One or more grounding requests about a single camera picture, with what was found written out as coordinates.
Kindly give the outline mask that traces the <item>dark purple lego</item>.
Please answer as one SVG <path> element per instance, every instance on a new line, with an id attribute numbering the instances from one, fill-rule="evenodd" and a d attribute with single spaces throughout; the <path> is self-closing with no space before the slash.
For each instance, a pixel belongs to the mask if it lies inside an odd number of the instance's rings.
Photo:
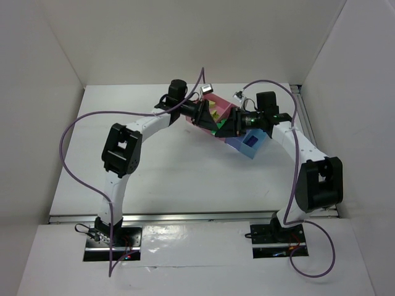
<path id="1" fill-rule="evenodd" d="M 255 136 L 250 136 L 249 138 L 246 138 L 245 140 L 245 145 L 249 146 L 249 147 L 253 147 L 257 142 L 259 141 L 259 139 Z"/>

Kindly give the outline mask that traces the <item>yellow-green lego plate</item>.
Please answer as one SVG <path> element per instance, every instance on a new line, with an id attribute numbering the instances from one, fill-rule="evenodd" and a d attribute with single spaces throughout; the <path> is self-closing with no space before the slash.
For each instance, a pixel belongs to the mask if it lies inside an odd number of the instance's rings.
<path id="1" fill-rule="evenodd" d="M 216 110 L 212 110 L 210 114 L 214 120 L 217 120 L 220 117 L 219 113 Z"/>

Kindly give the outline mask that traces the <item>green and yellow lego stack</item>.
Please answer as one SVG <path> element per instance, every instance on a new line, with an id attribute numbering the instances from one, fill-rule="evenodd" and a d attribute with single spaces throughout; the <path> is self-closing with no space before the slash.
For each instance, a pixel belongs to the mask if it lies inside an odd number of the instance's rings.
<path id="1" fill-rule="evenodd" d="M 224 124 L 226 123 L 226 120 L 222 120 L 217 123 L 217 129 L 219 130 Z"/>

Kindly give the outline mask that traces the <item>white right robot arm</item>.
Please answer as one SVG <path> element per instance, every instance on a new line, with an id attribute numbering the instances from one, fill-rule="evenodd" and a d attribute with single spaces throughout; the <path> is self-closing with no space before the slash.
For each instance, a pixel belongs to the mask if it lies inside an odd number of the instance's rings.
<path id="1" fill-rule="evenodd" d="M 255 243 L 282 244 L 296 239 L 300 225 L 314 211 L 330 208 L 343 201 L 343 164 L 318 150 L 296 125 L 296 114 L 281 113 L 274 92 L 256 95 L 255 110 L 231 107 L 217 138 L 243 136 L 247 131 L 261 130 L 279 143 L 294 161 L 291 195 L 285 208 L 272 215 L 268 226 L 251 230 L 248 237 Z"/>

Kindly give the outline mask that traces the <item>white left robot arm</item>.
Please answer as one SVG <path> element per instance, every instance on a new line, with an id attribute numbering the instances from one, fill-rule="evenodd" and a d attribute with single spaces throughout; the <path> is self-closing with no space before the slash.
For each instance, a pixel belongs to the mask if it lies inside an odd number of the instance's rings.
<path id="1" fill-rule="evenodd" d="M 101 156 L 106 171 L 106 196 L 94 222 L 95 229 L 108 238 L 117 241 L 122 233 L 123 199 L 128 180 L 139 165 L 143 142 L 168 128 L 180 115 L 189 117 L 200 128 L 217 129 L 209 101 L 203 98 L 191 101 L 186 98 L 187 91 L 185 81 L 173 80 L 168 93 L 153 108 L 152 116 L 142 117 L 127 125 L 112 125 Z"/>

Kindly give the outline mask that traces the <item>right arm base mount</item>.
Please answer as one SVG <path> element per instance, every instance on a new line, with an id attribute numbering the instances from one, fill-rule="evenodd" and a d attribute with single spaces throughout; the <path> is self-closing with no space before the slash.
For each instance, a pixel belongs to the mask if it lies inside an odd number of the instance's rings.
<path id="1" fill-rule="evenodd" d="M 269 224 L 252 224 L 244 235 L 252 243 L 252 255 L 257 258 L 308 257 L 304 229 L 301 225 L 275 230 Z"/>

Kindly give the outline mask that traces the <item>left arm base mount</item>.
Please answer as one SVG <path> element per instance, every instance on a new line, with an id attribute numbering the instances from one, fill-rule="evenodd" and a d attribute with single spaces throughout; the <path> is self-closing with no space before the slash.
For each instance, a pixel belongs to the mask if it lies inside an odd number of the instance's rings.
<path id="1" fill-rule="evenodd" d="M 87 236 L 83 255 L 84 262 L 109 261 L 110 239 L 93 227 L 77 223 L 75 231 Z M 113 261 L 140 261 L 142 227 L 124 227 L 114 236 Z"/>

